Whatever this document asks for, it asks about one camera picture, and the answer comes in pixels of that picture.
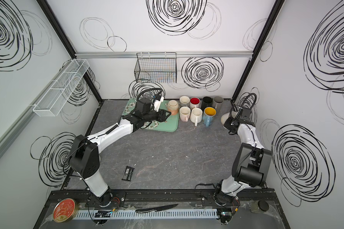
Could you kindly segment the cream white mug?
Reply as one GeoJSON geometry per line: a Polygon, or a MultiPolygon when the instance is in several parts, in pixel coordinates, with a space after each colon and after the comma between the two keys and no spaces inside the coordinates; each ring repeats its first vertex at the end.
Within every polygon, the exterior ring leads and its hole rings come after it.
{"type": "Polygon", "coordinates": [[[200,108],[201,106],[201,100],[197,97],[190,98],[190,109],[193,110],[194,108],[200,108]]]}

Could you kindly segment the red round tin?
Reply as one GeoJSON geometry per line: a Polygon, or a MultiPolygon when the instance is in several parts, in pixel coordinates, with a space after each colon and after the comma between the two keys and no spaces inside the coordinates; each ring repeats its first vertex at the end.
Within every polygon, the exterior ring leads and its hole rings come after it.
{"type": "Polygon", "coordinates": [[[53,210],[53,220],[63,223],[71,220],[77,213],[77,203],[72,198],[61,200],[53,210]]]}

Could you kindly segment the pink mug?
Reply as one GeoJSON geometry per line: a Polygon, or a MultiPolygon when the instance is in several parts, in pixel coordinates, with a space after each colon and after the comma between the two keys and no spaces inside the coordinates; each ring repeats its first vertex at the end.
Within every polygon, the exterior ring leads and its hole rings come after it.
{"type": "Polygon", "coordinates": [[[191,109],[188,106],[183,106],[179,109],[179,116],[182,122],[188,122],[191,114],[191,109]]]}

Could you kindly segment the black mug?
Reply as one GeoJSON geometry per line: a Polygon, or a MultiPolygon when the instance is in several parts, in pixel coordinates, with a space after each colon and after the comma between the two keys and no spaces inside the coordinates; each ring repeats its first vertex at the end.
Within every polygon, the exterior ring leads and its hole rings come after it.
{"type": "Polygon", "coordinates": [[[213,98],[205,96],[201,101],[201,110],[204,111],[207,107],[211,107],[213,103],[213,98]]]}

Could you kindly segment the orange cream mug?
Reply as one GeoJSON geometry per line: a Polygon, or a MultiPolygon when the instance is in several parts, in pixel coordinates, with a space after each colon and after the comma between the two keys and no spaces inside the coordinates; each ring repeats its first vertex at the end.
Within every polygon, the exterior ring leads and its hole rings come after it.
{"type": "Polygon", "coordinates": [[[177,115],[179,113],[179,103],[176,100],[170,100],[167,103],[167,109],[171,112],[171,115],[177,115]]]}

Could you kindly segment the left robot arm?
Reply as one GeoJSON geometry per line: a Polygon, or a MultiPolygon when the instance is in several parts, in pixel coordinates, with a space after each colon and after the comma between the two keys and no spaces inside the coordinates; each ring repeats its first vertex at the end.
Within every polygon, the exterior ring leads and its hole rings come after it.
{"type": "Polygon", "coordinates": [[[164,100],[161,88],[145,89],[136,97],[136,105],[117,123],[93,135],[78,135],[68,156],[70,167],[82,178],[101,207],[107,207],[113,197],[100,171],[99,154],[108,146],[152,121],[164,122],[171,112],[160,109],[164,100]]]}

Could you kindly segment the white mesh shelf basket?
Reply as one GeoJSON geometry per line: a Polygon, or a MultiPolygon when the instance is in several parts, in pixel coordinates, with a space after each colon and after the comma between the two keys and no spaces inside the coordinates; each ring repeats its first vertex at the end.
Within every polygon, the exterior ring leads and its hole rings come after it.
{"type": "Polygon", "coordinates": [[[67,61],[32,111],[39,117],[58,116],[88,69],[86,59],[67,61]]]}

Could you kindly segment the green floral tray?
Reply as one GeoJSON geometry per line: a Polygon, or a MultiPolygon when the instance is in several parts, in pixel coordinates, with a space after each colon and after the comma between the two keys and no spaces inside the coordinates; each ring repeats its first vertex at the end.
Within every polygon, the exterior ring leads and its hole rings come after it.
{"type": "MultiPolygon", "coordinates": [[[[136,98],[130,98],[122,114],[123,115],[129,114],[132,111],[132,109],[135,108],[135,106],[136,106],[136,98]]],[[[149,122],[146,122],[142,128],[144,128],[145,130],[174,132],[178,127],[178,120],[179,120],[178,115],[170,115],[165,122],[152,121],[149,126],[148,126],[149,122]]]]}

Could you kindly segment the dark lidded jar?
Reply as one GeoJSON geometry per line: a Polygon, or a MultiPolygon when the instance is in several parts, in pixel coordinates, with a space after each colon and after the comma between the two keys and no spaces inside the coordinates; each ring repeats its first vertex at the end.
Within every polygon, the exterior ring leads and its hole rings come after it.
{"type": "Polygon", "coordinates": [[[250,203],[252,213],[264,213],[269,210],[269,204],[265,200],[254,200],[250,203]]]}

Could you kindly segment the grey brown mug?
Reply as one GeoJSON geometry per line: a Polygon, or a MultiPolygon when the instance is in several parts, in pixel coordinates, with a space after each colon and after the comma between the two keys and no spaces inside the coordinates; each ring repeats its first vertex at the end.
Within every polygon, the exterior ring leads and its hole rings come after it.
{"type": "Polygon", "coordinates": [[[212,107],[216,110],[217,113],[221,110],[221,107],[223,105],[224,99],[220,96],[215,96],[213,98],[212,107]]]}

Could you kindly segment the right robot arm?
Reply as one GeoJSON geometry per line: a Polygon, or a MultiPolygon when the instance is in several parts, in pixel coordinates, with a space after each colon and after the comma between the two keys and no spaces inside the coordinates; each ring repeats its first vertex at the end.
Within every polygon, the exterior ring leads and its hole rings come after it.
{"type": "Polygon", "coordinates": [[[256,125],[251,121],[257,101],[255,93],[248,94],[239,105],[233,105],[224,122],[230,135],[238,135],[241,146],[232,166],[231,175],[216,187],[214,201],[224,206],[238,201],[238,193],[248,188],[262,187],[271,164],[271,152],[259,141],[256,125]]]}

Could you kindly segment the speckled cream mug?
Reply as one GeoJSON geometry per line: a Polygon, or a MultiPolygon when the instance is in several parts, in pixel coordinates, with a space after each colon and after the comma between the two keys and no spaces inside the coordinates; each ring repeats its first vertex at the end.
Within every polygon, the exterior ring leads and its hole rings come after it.
{"type": "Polygon", "coordinates": [[[232,111],[230,114],[226,113],[226,114],[222,115],[221,119],[220,119],[221,124],[224,125],[229,117],[235,118],[236,115],[237,115],[237,112],[234,112],[234,111],[232,111]]]}

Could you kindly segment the blue mug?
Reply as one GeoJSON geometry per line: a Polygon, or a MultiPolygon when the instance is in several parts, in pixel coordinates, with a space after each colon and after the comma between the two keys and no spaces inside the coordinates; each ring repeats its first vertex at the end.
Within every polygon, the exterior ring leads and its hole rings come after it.
{"type": "Polygon", "coordinates": [[[217,111],[213,107],[207,107],[204,109],[203,123],[205,127],[209,127],[212,124],[213,119],[216,114],[217,114],[217,111]]]}

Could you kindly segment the black knife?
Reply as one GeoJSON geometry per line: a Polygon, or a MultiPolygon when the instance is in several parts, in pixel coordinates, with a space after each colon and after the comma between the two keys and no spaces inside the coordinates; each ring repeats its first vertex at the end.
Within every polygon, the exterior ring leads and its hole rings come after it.
{"type": "Polygon", "coordinates": [[[173,209],[177,206],[178,206],[178,204],[172,204],[172,205],[158,206],[158,207],[147,208],[147,209],[137,209],[137,210],[135,210],[135,212],[138,214],[143,214],[143,213],[148,213],[148,212],[160,212],[160,211],[164,211],[164,210],[173,209]]]}

